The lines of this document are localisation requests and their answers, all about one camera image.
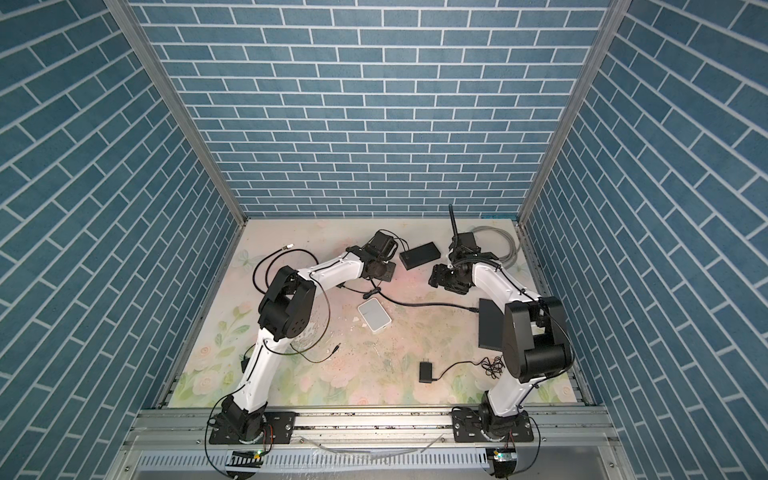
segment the aluminum frame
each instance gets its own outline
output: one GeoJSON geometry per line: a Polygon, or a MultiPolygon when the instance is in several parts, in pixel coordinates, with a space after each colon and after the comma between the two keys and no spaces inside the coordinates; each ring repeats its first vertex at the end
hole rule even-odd
{"type": "Polygon", "coordinates": [[[605,59],[605,54],[614,40],[621,21],[624,20],[624,14],[627,13],[630,3],[632,3],[632,0],[613,0],[605,12],[605,16],[600,23],[598,36],[594,40],[594,45],[590,48],[586,60],[584,60],[584,66],[581,68],[576,85],[571,92],[571,96],[568,98],[568,103],[565,105],[565,109],[563,109],[563,115],[560,118],[558,127],[552,134],[541,164],[536,170],[531,188],[528,190],[528,195],[525,196],[523,204],[520,206],[518,222],[522,225],[525,225],[525,222],[528,221],[533,212],[536,200],[541,195],[541,190],[544,188],[550,172],[552,172],[554,163],[557,161],[558,155],[565,143],[565,138],[571,132],[576,115],[581,109],[587,93],[589,93],[590,86],[592,86],[592,81],[598,76],[600,65],[602,65],[605,59]]]}
{"type": "MultiPolygon", "coordinates": [[[[311,447],[303,439],[338,449],[407,449],[423,448],[441,435],[441,439],[430,447],[435,453],[448,448],[501,445],[488,441],[454,442],[450,406],[275,407],[267,411],[285,409],[297,414],[293,436],[290,444],[275,445],[275,452],[295,452],[311,447]]],[[[605,407],[573,403],[531,406],[527,410],[538,425],[542,448],[597,446],[606,452],[605,456],[601,455],[607,458],[604,459],[606,465],[611,462],[618,465],[613,452],[621,445],[605,407]]],[[[136,471],[141,456],[147,453],[201,451],[209,414],[210,409],[141,410],[107,478],[128,480],[136,471]]],[[[518,442],[518,445],[537,445],[536,430],[535,435],[533,442],[518,442]]],[[[220,455],[232,450],[232,445],[208,445],[207,448],[211,454],[220,455]]]]}
{"type": "Polygon", "coordinates": [[[168,73],[165,71],[165,67],[157,56],[157,52],[152,47],[152,44],[147,37],[147,33],[139,24],[138,18],[133,9],[128,4],[127,0],[104,0],[109,12],[112,14],[118,27],[125,35],[125,39],[128,40],[128,44],[133,48],[134,53],[138,57],[141,64],[144,66],[144,70],[147,71],[149,78],[152,80],[157,92],[163,98],[165,105],[168,107],[170,114],[174,116],[176,123],[179,124],[179,128],[184,133],[187,141],[190,142],[190,146],[197,155],[197,159],[200,164],[203,165],[205,171],[213,181],[216,190],[224,199],[224,203],[229,208],[232,216],[235,217],[239,226],[244,226],[246,222],[246,215],[243,209],[240,207],[240,203],[235,198],[233,191],[224,180],[221,170],[214,156],[210,152],[208,145],[205,143],[203,136],[197,129],[192,117],[184,106],[184,102],[181,100],[179,92],[174,87],[173,82],[170,81],[168,73]]]}

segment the power adapter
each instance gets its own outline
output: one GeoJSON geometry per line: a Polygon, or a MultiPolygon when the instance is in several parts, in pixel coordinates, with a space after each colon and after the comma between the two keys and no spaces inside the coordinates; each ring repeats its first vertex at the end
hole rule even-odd
{"type": "Polygon", "coordinates": [[[432,383],[432,362],[419,362],[419,383],[432,383]]]}

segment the flower pattern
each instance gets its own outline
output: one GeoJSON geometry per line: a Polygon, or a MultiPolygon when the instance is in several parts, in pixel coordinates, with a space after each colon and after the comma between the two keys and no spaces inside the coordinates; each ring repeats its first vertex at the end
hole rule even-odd
{"type": "MultiPolygon", "coordinates": [[[[372,221],[376,222],[376,228],[407,235],[414,246],[432,238],[450,239],[450,224],[444,220],[420,219],[418,226],[409,220],[372,221]],[[422,224],[430,221],[435,222],[435,227],[429,224],[424,228],[422,224]]],[[[474,226],[470,222],[459,220],[459,228],[468,230],[474,226]]],[[[509,220],[483,220],[482,223],[511,230],[509,220]]],[[[280,248],[280,241],[295,241],[293,238],[303,235],[306,241],[295,241],[296,247],[307,248],[322,260],[337,255],[344,247],[364,243],[370,238],[370,231],[376,229],[371,230],[371,226],[363,223],[356,233],[350,231],[350,224],[348,220],[260,220],[248,223],[174,388],[169,407],[210,407],[237,387],[242,376],[240,361],[243,354],[257,343],[258,312],[254,306],[261,300],[261,295],[253,288],[250,276],[264,254],[280,248]],[[344,228],[337,227],[338,221],[346,222],[344,228]],[[269,235],[263,235],[263,232],[269,232],[269,235]]],[[[493,240],[492,235],[484,235],[482,240],[493,240]]],[[[439,244],[442,252],[447,251],[447,241],[445,243],[439,244]]],[[[503,252],[504,249],[505,246],[491,246],[487,250],[503,252]]],[[[311,259],[298,254],[286,255],[276,262],[272,272],[286,264],[300,268],[310,265],[311,259]]],[[[509,272],[519,283],[533,285],[522,252],[509,272]]],[[[392,282],[384,284],[384,291],[392,298],[409,302],[477,304],[481,296],[479,290],[472,289],[468,295],[458,297],[443,289],[433,289],[427,284],[430,273],[431,264],[411,270],[399,266],[392,282]]],[[[366,282],[352,280],[349,286],[356,290],[365,289],[366,282]]],[[[326,293],[331,302],[328,332],[306,356],[317,361],[330,354],[337,344],[340,348],[329,360],[319,364],[309,363],[300,356],[284,357],[270,387],[271,405],[478,403],[483,392],[496,383],[480,367],[467,364],[455,366],[438,382],[418,382],[422,360],[433,363],[437,376],[457,360],[477,360],[484,356],[493,359],[498,355],[498,352],[477,347],[476,314],[449,307],[406,308],[379,298],[392,317],[392,323],[378,333],[372,333],[357,311],[363,302],[359,294],[337,288],[326,293]]],[[[315,299],[310,324],[294,339],[293,345],[301,349],[313,343],[325,328],[326,318],[327,306],[320,294],[315,299]]],[[[573,389],[566,375],[542,383],[528,397],[528,402],[573,401],[573,389]]]]}

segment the black cable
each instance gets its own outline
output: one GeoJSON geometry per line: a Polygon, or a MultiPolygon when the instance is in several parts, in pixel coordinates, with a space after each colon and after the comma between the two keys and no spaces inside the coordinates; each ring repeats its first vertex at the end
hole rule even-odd
{"type": "Polygon", "coordinates": [[[536,420],[528,415],[528,420],[531,420],[534,425],[536,425],[536,435],[538,436],[538,447],[536,447],[536,456],[533,458],[533,462],[531,462],[527,467],[523,468],[522,470],[513,473],[513,475],[517,475],[518,473],[527,472],[531,469],[533,464],[536,463],[536,459],[538,458],[538,453],[541,451],[541,430],[538,429],[538,423],[536,423],[536,420]]]}
{"type": "Polygon", "coordinates": [[[456,362],[450,367],[448,367],[447,369],[443,370],[443,373],[441,373],[440,376],[437,377],[436,379],[432,379],[432,381],[437,382],[442,378],[443,375],[445,375],[446,372],[448,372],[453,367],[460,365],[462,363],[471,363],[474,366],[481,366],[485,370],[485,374],[494,380],[496,380],[501,376],[502,371],[504,369],[504,363],[502,363],[502,358],[500,356],[497,356],[496,358],[494,358],[493,362],[491,362],[491,360],[488,357],[485,357],[479,362],[464,360],[463,362],[456,362]]]}
{"type": "MultiPolygon", "coordinates": [[[[310,359],[306,358],[306,355],[304,355],[303,353],[301,354],[301,356],[302,356],[302,357],[304,357],[304,359],[305,359],[307,362],[309,362],[309,363],[323,363],[323,362],[325,362],[327,359],[331,358],[331,357],[333,356],[333,354],[334,354],[334,353],[336,353],[336,351],[339,349],[339,347],[340,347],[340,346],[341,346],[341,343],[340,343],[340,344],[338,344],[338,345],[336,345],[336,347],[333,349],[333,351],[332,351],[332,352],[331,352],[331,353],[330,353],[330,354],[329,354],[329,355],[328,355],[326,358],[324,358],[324,359],[320,360],[319,362],[316,362],[316,361],[314,361],[314,360],[310,360],[310,359]]],[[[292,345],[292,346],[290,346],[290,347],[293,349],[293,351],[294,351],[294,352],[297,352],[297,353],[298,353],[298,350],[294,349],[294,348],[293,348],[293,345],[292,345]]]]}
{"type": "Polygon", "coordinates": [[[310,255],[310,257],[312,257],[312,260],[315,260],[315,265],[320,265],[320,262],[317,260],[317,257],[315,257],[315,254],[310,252],[309,250],[304,250],[303,248],[292,248],[290,250],[286,250],[286,251],[282,252],[280,255],[278,255],[277,257],[274,257],[272,259],[272,261],[270,262],[270,265],[266,268],[266,272],[264,272],[264,285],[266,285],[267,289],[270,288],[270,281],[267,278],[269,278],[270,270],[272,269],[272,265],[274,265],[275,262],[277,261],[277,259],[279,259],[283,255],[287,255],[288,253],[292,253],[292,252],[308,253],[310,255]]]}
{"type": "Polygon", "coordinates": [[[399,302],[397,300],[389,298],[387,295],[384,294],[384,292],[378,292],[378,294],[384,297],[385,299],[389,300],[390,302],[395,303],[397,305],[402,305],[402,306],[452,306],[454,308],[468,310],[473,313],[480,313],[480,309],[474,306],[463,306],[463,305],[456,305],[455,303],[443,303],[443,302],[405,303],[405,302],[399,302]]]}
{"type": "Polygon", "coordinates": [[[379,285],[376,285],[373,282],[373,280],[370,280],[370,282],[371,282],[371,285],[373,285],[373,290],[370,290],[369,292],[361,292],[359,290],[355,290],[355,289],[349,288],[347,285],[344,285],[344,284],[342,284],[341,286],[343,288],[346,288],[347,290],[352,290],[353,292],[360,293],[362,295],[368,295],[368,294],[376,295],[376,294],[379,294],[382,297],[384,297],[384,299],[389,300],[390,302],[392,302],[392,303],[394,303],[396,305],[400,305],[400,306],[452,306],[454,308],[460,308],[460,309],[468,310],[468,311],[473,312],[473,313],[480,313],[480,309],[479,308],[476,308],[476,307],[473,307],[473,306],[456,305],[455,303],[443,303],[443,302],[407,303],[407,302],[400,302],[398,300],[394,300],[392,298],[389,298],[387,295],[384,294],[384,292],[381,291],[381,289],[379,288],[379,286],[381,285],[381,282],[379,282],[379,285]]]}
{"type": "Polygon", "coordinates": [[[246,379],[246,382],[250,381],[250,376],[253,375],[253,371],[256,369],[256,364],[259,362],[260,356],[261,356],[261,348],[259,348],[259,352],[256,354],[256,361],[253,362],[253,368],[250,369],[250,373],[248,374],[248,378],[246,379]]]}
{"type": "Polygon", "coordinates": [[[267,255],[266,257],[264,257],[263,259],[259,260],[259,263],[257,263],[257,264],[256,264],[256,266],[253,268],[253,273],[251,273],[250,279],[251,279],[251,281],[253,282],[253,287],[254,287],[254,288],[256,288],[256,290],[259,290],[259,293],[261,293],[262,295],[266,295],[266,291],[265,291],[265,290],[262,290],[261,288],[259,288],[259,286],[256,284],[256,271],[259,269],[259,267],[261,266],[261,264],[262,264],[262,263],[264,263],[264,260],[266,260],[266,259],[270,258],[270,257],[271,257],[272,255],[274,255],[275,253],[280,253],[280,252],[282,252],[282,251],[283,251],[283,250],[285,250],[285,249],[286,249],[285,247],[282,247],[282,248],[280,248],[280,249],[278,249],[278,250],[275,250],[275,251],[273,251],[272,253],[270,253],[269,255],[267,255]]]}
{"type": "Polygon", "coordinates": [[[210,466],[214,467],[214,470],[219,472],[221,475],[224,475],[229,480],[232,480],[232,477],[230,477],[226,473],[224,473],[221,470],[219,470],[219,468],[216,467],[214,465],[214,463],[210,460],[210,456],[208,455],[208,425],[210,424],[210,420],[214,417],[214,410],[216,409],[216,406],[219,405],[219,402],[221,402],[222,400],[224,400],[226,397],[228,397],[230,395],[234,395],[235,393],[238,393],[243,388],[245,388],[245,385],[242,385],[239,389],[235,390],[234,392],[227,393],[225,396],[223,396],[220,399],[218,399],[216,401],[216,403],[214,403],[214,406],[210,407],[210,414],[208,414],[208,420],[205,422],[205,436],[203,437],[203,451],[205,452],[205,458],[208,461],[208,463],[210,464],[210,466]]]}

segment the antenna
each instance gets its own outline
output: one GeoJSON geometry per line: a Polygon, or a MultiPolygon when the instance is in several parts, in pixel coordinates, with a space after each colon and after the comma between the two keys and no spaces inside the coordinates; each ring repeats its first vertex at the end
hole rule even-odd
{"type": "Polygon", "coordinates": [[[448,213],[451,215],[451,227],[453,228],[453,238],[458,241],[458,228],[456,228],[456,217],[453,216],[453,204],[448,204],[448,213]]]}

